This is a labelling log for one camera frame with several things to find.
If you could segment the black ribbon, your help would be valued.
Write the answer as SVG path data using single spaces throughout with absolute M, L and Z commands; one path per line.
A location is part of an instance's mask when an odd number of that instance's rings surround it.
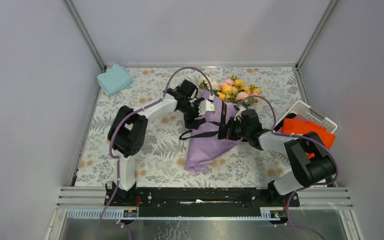
M 215 111 L 207 111 L 202 116 L 192 118 L 184 116 L 187 131 L 180 140 L 216 138 L 218 140 L 238 141 L 241 136 L 241 118 L 236 117 L 236 109 L 232 103 L 223 101 L 215 104 Z

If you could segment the white fake flower stem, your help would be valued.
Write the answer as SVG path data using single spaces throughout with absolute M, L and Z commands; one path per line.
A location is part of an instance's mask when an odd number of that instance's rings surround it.
M 219 89 L 219 84 L 215 80 L 212 80 L 209 76 L 200 77 L 197 83 L 201 89 L 205 89 L 205 90 L 212 89 L 215 91 Z

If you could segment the pink purple wrapping paper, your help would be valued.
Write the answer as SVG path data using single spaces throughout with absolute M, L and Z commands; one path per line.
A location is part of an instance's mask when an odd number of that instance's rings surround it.
M 224 102 L 214 96 L 213 103 L 216 105 Z M 192 174 L 199 175 L 204 168 L 216 158 L 239 145 L 240 140 L 226 140 L 216 138 L 194 138 L 189 141 L 184 169 Z

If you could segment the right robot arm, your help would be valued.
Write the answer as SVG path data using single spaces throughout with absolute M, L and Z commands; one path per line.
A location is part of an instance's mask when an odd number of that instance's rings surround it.
M 281 205 L 287 195 L 309 188 L 337 173 L 336 164 L 319 135 L 284 134 L 264 129 L 255 110 L 240 110 L 226 125 L 226 139 L 243 140 L 260 151 L 282 154 L 289 161 L 291 171 L 267 185 L 267 201 Z

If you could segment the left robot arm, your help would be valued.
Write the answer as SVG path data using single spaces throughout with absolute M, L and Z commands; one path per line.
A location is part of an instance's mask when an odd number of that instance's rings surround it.
M 204 100 L 198 98 L 198 87 L 184 80 L 176 88 L 168 88 L 164 97 L 133 109 L 122 106 L 110 127 L 107 138 L 110 140 L 110 156 L 117 159 L 116 199 L 124 206 L 132 204 L 136 185 L 135 158 L 142 148 L 148 124 L 175 111 L 183 114 L 185 128 L 198 125 L 193 121 L 199 117 L 199 106 Z

